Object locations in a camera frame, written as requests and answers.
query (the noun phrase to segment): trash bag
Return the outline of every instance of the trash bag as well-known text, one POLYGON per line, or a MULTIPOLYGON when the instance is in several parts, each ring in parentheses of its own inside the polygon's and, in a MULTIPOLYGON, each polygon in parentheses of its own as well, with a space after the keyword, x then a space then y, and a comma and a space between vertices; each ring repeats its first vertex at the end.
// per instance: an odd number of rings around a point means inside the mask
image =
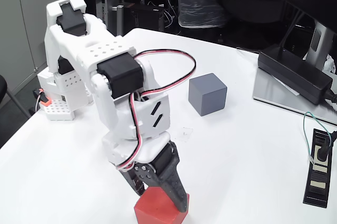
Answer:
POLYGON ((178 0, 179 24, 184 28, 224 26, 227 15, 216 0, 178 0))

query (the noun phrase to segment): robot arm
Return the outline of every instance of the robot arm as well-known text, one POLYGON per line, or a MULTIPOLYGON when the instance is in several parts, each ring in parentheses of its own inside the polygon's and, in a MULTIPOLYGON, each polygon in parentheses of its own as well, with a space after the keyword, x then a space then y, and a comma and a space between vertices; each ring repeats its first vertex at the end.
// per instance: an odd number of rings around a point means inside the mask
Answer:
POLYGON ((101 20, 85 14, 85 8, 83 0, 60 0, 47 6, 45 46, 55 79, 52 84, 69 101, 83 95, 79 90, 85 83, 109 129, 103 138, 109 162, 139 195, 144 192, 144 183, 162 187, 178 210, 185 212, 187 195, 176 171, 179 157, 166 132, 170 105, 164 91, 172 85, 160 88, 149 62, 139 60, 151 52, 136 55, 136 50, 108 32, 101 20))

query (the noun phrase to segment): black power strip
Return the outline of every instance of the black power strip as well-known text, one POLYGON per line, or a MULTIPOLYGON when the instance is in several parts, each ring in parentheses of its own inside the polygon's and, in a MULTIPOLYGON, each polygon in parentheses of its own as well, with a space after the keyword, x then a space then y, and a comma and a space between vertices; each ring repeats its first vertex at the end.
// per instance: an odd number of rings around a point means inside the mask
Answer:
POLYGON ((311 156, 315 164, 310 163, 308 179, 304 192, 303 203, 311 204, 317 207, 326 208, 328 206, 331 163, 332 163, 332 148, 325 161, 318 159, 318 151, 328 139, 328 134, 324 131, 314 129, 311 156))

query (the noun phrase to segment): gray cube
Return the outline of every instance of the gray cube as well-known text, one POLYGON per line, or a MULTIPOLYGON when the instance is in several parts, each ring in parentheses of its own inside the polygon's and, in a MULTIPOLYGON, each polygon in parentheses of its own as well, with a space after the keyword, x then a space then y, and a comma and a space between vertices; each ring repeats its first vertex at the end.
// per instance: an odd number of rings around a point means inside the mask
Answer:
POLYGON ((190 79, 189 102, 204 116, 224 109, 227 86, 213 73, 190 79))

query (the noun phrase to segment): green wire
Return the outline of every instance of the green wire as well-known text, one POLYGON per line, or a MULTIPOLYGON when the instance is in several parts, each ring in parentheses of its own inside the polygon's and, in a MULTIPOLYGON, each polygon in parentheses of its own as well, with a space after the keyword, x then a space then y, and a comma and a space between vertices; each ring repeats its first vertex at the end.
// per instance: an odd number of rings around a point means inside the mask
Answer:
POLYGON ((305 136, 305 140, 306 140, 306 146, 308 148, 308 154, 309 156, 311 156, 311 153, 310 153, 310 147, 309 147, 309 142, 308 142, 308 138, 306 137, 306 133, 305 133, 305 127, 304 127, 304 122, 305 122, 305 117, 307 114, 310 114, 312 118, 314 118, 316 120, 316 122, 322 127, 324 128, 324 130, 326 131, 326 133, 328 134, 329 136, 329 139, 330 139, 330 143, 329 143, 329 147, 331 146, 331 135, 330 133, 328 132, 328 130, 325 128, 325 126, 323 126, 317 119, 316 117, 314 116, 314 114, 312 114, 311 112, 306 112, 304 117, 303 117, 303 132, 304 132, 304 136, 305 136))

